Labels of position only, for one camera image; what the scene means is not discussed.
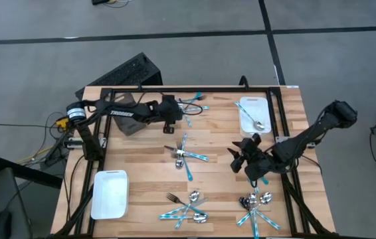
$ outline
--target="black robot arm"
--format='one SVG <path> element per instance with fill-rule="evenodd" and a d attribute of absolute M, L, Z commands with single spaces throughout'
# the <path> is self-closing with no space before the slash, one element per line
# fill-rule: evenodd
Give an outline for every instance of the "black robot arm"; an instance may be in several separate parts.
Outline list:
<path fill-rule="evenodd" d="M 307 144 L 335 127 L 350 127 L 356 120 L 357 112 L 346 102 L 334 101 L 321 111 L 317 121 L 307 130 L 268 149 L 271 154 L 267 153 L 268 150 L 263 152 L 257 148 L 261 141 L 257 134 L 253 135 L 252 139 L 233 142 L 240 147 L 241 152 L 229 149 L 234 156 L 231 167 L 235 173 L 238 173 L 241 165 L 246 161 L 244 172 L 252 182 L 263 177 L 267 172 L 287 173 L 294 167 L 295 160 L 303 154 Z"/>
<path fill-rule="evenodd" d="M 175 129 L 170 127 L 177 120 L 182 120 L 183 111 L 179 107 L 175 96 L 163 95 L 162 101 L 136 104 L 121 104 L 118 102 L 107 102 L 105 100 L 83 100 L 67 106 L 67 117 L 70 129 L 77 129 L 83 140 L 83 153 L 86 160 L 100 161 L 104 158 L 104 152 L 97 137 L 94 137 L 89 130 L 89 125 L 94 123 L 101 116 L 121 116 L 132 118 L 142 123 L 153 123 L 164 121 L 164 133 L 173 133 Z M 85 107 L 95 107 L 95 111 L 87 118 Z"/>
<path fill-rule="evenodd" d="M 85 107 L 95 107 L 93 114 L 86 118 Z M 75 102 L 67 107 L 67 116 L 73 126 L 90 125 L 101 116 L 121 116 L 132 118 L 141 123 L 165 122 L 164 133 L 173 133 L 173 128 L 169 127 L 177 120 L 182 120 L 183 112 L 179 107 L 175 96 L 163 95 L 162 101 L 157 101 L 128 105 L 118 102 L 107 102 L 105 100 L 83 100 Z"/>

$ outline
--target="computer mouse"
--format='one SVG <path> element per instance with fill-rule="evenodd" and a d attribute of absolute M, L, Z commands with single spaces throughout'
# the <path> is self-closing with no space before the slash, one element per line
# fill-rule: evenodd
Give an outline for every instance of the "computer mouse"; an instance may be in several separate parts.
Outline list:
<path fill-rule="evenodd" d="M 0 212 L 0 239 L 11 237 L 11 219 L 12 214 L 7 209 Z"/>

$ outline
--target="wooden tabletop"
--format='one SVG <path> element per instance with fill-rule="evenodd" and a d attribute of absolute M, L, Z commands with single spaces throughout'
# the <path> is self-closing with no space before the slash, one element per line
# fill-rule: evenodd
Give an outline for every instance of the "wooden tabletop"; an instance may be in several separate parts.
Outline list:
<path fill-rule="evenodd" d="M 85 88 L 84 99 L 97 100 L 101 87 Z M 290 135 L 294 136 L 308 128 L 308 122 L 302 103 L 299 88 L 281 87 Z M 167 93 L 177 98 L 192 98 L 195 93 Z M 154 237 L 154 236 L 239 236 L 251 237 L 252 229 L 247 220 L 242 226 L 237 226 L 245 214 L 245 209 L 238 204 L 238 198 L 252 193 L 253 189 L 247 183 L 244 171 L 235 174 L 231 171 L 232 155 L 227 148 L 236 149 L 232 141 L 241 141 L 238 109 L 234 101 L 244 96 L 263 97 L 261 92 L 203 92 L 207 99 L 200 102 L 202 106 L 210 106 L 199 116 L 190 116 L 193 127 L 186 121 L 179 121 L 175 133 L 163 134 L 163 123 L 152 123 L 145 129 L 126 137 L 112 122 L 104 170 L 125 170 L 130 180 L 129 209 L 127 215 L 117 220 L 97 220 L 94 228 L 96 237 Z M 138 100 L 140 94 L 133 94 Z M 151 100 L 161 101 L 158 93 L 147 93 L 142 102 Z M 282 133 L 280 116 L 276 98 L 273 99 L 278 130 Z M 187 133 L 186 150 L 206 155 L 209 162 L 198 159 L 188 159 L 187 163 L 193 175 L 193 181 L 188 181 L 185 168 L 177 170 L 175 161 L 169 156 L 164 145 L 175 145 Z M 274 144 L 271 133 L 261 136 L 261 149 Z M 74 150 L 68 157 L 65 179 L 67 185 L 77 159 L 82 150 Z M 315 151 L 306 150 L 306 156 L 315 159 Z M 86 170 L 83 159 L 77 166 L 72 182 L 71 212 L 79 204 L 80 193 Z M 324 189 L 320 170 L 310 162 L 300 160 L 298 166 L 305 203 L 315 214 L 316 218 L 330 231 L 334 231 L 333 220 L 329 210 L 328 200 Z M 266 174 L 270 181 L 264 185 L 258 181 L 260 192 L 271 192 L 274 200 L 268 205 L 260 206 L 260 211 L 281 226 L 277 231 L 263 219 L 258 217 L 260 236 L 291 236 L 282 183 L 280 175 Z M 179 230 L 175 229 L 176 220 L 159 220 L 160 214 L 180 207 L 169 202 L 165 195 L 173 193 L 181 200 L 188 202 L 191 191 L 197 190 L 201 198 L 207 197 L 208 202 L 199 209 L 209 213 L 209 219 L 204 224 L 195 224 L 192 220 L 184 220 Z M 293 201 L 298 231 L 302 231 L 298 207 Z M 66 194 L 64 186 L 56 206 L 52 233 L 60 230 L 66 222 Z M 86 207 L 82 232 L 85 232 L 90 215 L 90 204 Z"/>

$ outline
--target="yellow cable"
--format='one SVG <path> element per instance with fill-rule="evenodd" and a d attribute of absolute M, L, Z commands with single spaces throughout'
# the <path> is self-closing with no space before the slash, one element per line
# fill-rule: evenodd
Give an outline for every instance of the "yellow cable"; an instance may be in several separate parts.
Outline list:
<path fill-rule="evenodd" d="M 50 146 L 50 147 L 47 147 L 46 149 L 42 149 L 40 150 L 37 154 L 34 154 L 34 155 L 31 155 L 31 156 L 28 156 L 27 158 L 24 158 L 22 160 L 19 160 L 17 161 L 16 163 L 18 164 L 21 164 L 21 163 L 26 163 L 27 160 L 31 160 L 33 157 L 37 156 L 37 155 L 40 155 L 41 153 L 44 153 L 50 149 L 52 149 L 54 146 Z"/>

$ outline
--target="white plate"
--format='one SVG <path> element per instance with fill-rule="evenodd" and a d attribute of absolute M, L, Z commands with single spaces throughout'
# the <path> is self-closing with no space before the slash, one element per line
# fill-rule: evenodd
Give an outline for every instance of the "white plate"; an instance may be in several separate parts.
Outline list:
<path fill-rule="evenodd" d="M 253 126 L 253 121 L 241 110 L 238 109 L 240 114 L 240 134 L 243 137 L 251 137 L 253 134 L 269 133 L 270 117 L 268 109 L 268 100 L 262 97 L 242 97 L 240 105 L 250 114 L 253 119 L 259 121 L 265 127 L 264 130 L 258 131 Z"/>
<path fill-rule="evenodd" d="M 129 179 L 124 170 L 95 175 L 90 216 L 95 220 L 121 218 L 128 212 Z"/>

